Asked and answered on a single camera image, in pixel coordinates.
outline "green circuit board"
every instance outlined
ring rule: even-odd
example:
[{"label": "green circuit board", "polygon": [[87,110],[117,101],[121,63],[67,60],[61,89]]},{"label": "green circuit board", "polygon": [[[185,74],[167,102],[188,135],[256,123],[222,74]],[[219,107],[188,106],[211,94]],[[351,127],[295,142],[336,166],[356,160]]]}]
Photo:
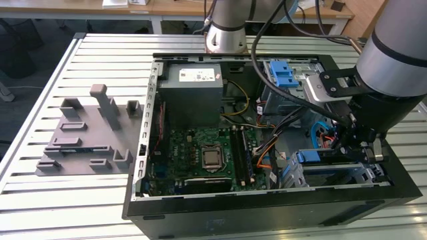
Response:
[{"label": "green circuit board", "polygon": [[[252,128],[244,131],[248,149],[258,146],[256,133]],[[203,147],[220,146],[223,166],[215,171],[203,168]],[[175,183],[179,179],[219,177],[232,179],[232,192],[266,189],[266,175],[263,172],[254,175],[255,182],[240,186],[235,180],[235,162],[232,156],[228,128],[175,129],[171,131],[167,162],[153,163],[156,196],[177,195]]]}]

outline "white label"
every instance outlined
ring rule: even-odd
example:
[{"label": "white label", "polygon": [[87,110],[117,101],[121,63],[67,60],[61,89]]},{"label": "white label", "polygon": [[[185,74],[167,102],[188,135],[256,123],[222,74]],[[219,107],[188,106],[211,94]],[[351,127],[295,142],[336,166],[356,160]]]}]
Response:
[{"label": "white label", "polygon": [[214,82],[214,68],[183,68],[179,70],[180,82]]},{"label": "white label", "polygon": [[263,107],[262,106],[256,106],[256,113],[259,115],[263,115]]},{"label": "white label", "polygon": [[270,179],[274,181],[274,183],[276,183],[278,181],[278,176],[274,174],[274,172],[270,172]]},{"label": "white label", "polygon": [[148,11],[131,11],[131,14],[148,14]]}]

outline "desk leg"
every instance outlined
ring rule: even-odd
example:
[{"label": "desk leg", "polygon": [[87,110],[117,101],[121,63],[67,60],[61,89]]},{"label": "desk leg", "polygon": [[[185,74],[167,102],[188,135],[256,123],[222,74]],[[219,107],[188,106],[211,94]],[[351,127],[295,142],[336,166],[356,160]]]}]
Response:
[{"label": "desk leg", "polygon": [[15,95],[11,93],[9,89],[0,82],[0,99],[5,102],[12,102],[15,99]]},{"label": "desk leg", "polygon": [[161,16],[151,16],[151,25],[152,25],[152,33],[153,34],[163,34],[161,33]]},{"label": "desk leg", "polygon": [[340,35],[344,31],[346,25],[348,22],[348,18],[336,18],[335,24],[328,32],[330,35]]}]

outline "white cable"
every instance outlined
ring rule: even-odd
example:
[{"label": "white cable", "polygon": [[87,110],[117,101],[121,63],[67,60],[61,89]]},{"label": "white cable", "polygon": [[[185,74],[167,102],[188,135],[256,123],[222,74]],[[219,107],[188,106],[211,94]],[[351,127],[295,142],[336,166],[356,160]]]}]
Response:
[{"label": "white cable", "polygon": [[8,89],[44,89],[41,86],[8,86]]}]

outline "ram slot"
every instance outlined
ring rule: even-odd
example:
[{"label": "ram slot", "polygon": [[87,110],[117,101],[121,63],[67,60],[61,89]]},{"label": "ram slot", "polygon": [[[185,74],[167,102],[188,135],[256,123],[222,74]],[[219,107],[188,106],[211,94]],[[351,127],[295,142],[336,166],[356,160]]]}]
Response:
[{"label": "ram slot", "polygon": [[242,129],[232,128],[230,130],[230,143],[235,170],[235,181],[240,186],[251,183],[251,173],[247,161],[247,141]]}]

